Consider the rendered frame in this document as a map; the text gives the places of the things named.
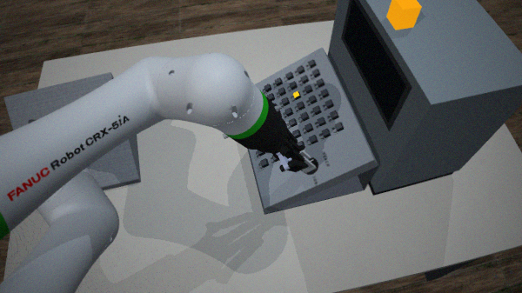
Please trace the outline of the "grey machine console with keypad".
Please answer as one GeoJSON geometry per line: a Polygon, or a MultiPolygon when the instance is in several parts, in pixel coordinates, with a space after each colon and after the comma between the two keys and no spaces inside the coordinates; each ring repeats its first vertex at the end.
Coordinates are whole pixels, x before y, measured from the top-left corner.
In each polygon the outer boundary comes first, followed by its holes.
{"type": "Polygon", "coordinates": [[[460,170],[522,104],[522,53],[477,0],[338,0],[328,56],[255,85],[316,166],[248,149],[270,214],[460,170]]]}

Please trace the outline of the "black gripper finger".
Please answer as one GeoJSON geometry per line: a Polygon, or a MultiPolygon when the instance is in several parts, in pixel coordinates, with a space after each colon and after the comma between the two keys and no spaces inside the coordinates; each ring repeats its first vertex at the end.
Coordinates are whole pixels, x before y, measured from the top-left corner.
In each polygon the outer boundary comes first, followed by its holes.
{"type": "Polygon", "coordinates": [[[284,145],[289,148],[287,154],[282,156],[280,152],[277,153],[281,161],[279,168],[282,172],[286,170],[293,172],[302,170],[304,173],[307,173],[316,169],[316,166],[312,162],[293,149],[292,144],[288,141],[287,138],[284,140],[284,145]]]}
{"type": "Polygon", "coordinates": [[[307,159],[312,158],[305,151],[303,151],[305,149],[303,144],[300,145],[300,146],[297,145],[298,140],[291,134],[291,132],[288,129],[287,129],[287,136],[286,136],[286,138],[292,144],[293,149],[296,150],[300,155],[305,156],[307,159]]]}

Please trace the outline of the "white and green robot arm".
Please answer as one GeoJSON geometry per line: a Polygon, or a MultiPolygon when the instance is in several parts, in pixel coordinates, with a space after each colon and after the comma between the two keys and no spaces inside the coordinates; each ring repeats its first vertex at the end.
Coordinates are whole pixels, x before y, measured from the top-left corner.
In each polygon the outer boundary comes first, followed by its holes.
{"type": "Polygon", "coordinates": [[[215,128],[259,150],[281,130],[280,109],[226,54],[146,57],[1,135],[0,240],[35,210],[50,227],[0,293],[76,292],[119,229],[116,208],[87,167],[119,144],[170,119],[215,128]]]}

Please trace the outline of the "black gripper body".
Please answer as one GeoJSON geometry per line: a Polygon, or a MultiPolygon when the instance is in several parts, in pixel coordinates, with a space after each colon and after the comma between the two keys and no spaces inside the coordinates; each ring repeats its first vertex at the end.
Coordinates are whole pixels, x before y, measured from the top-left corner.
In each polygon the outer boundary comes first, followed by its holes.
{"type": "Polygon", "coordinates": [[[263,147],[262,149],[259,149],[261,152],[265,153],[271,153],[275,158],[279,159],[277,153],[280,152],[282,156],[285,156],[288,152],[289,148],[284,145],[284,140],[287,136],[287,125],[284,119],[282,118],[282,126],[281,130],[279,131],[277,137],[274,139],[273,142],[271,142],[266,147],[263,147]]]}

